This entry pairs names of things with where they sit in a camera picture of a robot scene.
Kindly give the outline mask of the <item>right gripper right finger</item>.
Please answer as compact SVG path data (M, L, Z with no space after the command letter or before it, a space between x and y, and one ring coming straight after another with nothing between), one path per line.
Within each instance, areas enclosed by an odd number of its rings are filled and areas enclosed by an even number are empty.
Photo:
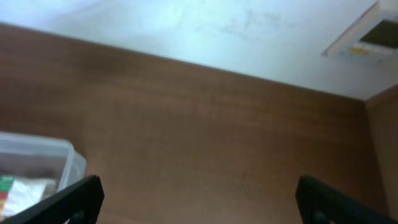
M295 198L303 224L397 224L309 175L299 178Z

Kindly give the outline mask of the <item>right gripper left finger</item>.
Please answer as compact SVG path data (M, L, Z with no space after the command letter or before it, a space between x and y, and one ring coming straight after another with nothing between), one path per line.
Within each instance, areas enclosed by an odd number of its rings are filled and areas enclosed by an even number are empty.
M100 177L89 175L2 224L96 224L104 200Z

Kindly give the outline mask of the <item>clear box of screwdriver bits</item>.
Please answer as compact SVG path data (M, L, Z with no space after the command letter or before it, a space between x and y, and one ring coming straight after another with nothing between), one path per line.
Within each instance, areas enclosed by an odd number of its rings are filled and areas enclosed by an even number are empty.
M1 218L8 218L32 207L57 191L55 179L1 176Z

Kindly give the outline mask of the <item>clear plastic storage container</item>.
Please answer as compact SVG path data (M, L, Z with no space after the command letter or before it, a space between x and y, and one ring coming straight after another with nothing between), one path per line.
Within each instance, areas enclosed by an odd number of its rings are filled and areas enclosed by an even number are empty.
M57 192L83 178L86 159L65 139L1 133L1 176L55 179Z

